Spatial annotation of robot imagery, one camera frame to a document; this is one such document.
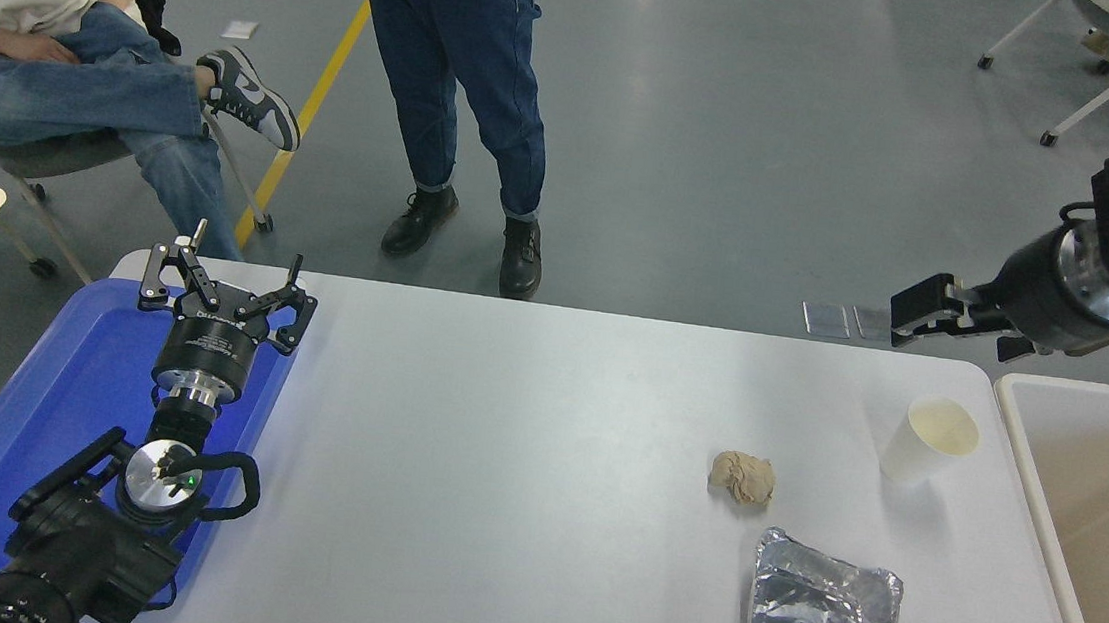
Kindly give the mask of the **seated person's right hand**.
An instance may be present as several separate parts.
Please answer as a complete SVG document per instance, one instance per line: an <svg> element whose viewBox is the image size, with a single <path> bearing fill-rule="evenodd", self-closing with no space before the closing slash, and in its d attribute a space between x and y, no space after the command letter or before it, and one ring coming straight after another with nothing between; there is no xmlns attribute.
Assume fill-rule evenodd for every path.
<svg viewBox="0 0 1109 623"><path fill-rule="evenodd" d="M79 65L82 61L73 54L68 45L62 45L51 35L39 33L16 33L2 31L0 34L0 54L16 59L17 62L59 62L60 64Z"/></svg>

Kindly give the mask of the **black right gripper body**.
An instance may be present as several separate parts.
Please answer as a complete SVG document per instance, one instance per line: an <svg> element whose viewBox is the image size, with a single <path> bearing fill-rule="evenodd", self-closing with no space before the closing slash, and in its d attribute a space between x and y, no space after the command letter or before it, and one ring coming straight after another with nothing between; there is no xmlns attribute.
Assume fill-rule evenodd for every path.
<svg viewBox="0 0 1109 623"><path fill-rule="evenodd" d="M1011 327L1008 336L1029 339L1041 354L1082 357L1100 349L1103 326L1088 317L1059 277L1059 246L1071 231L1058 226L1015 251L993 280L991 305Z"/></svg>

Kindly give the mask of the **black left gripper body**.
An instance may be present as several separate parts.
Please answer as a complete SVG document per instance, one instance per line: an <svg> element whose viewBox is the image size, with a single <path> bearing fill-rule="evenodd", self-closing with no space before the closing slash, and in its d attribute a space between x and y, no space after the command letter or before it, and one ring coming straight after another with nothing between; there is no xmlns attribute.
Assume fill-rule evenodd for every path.
<svg viewBox="0 0 1109 623"><path fill-rule="evenodd" d="M240 397L247 382L260 344L269 333L264 314L242 321L240 305L205 309L194 295L186 294L174 307L175 318L159 358L152 367L157 386L171 391L177 381L193 375L207 376L210 390Z"/></svg>

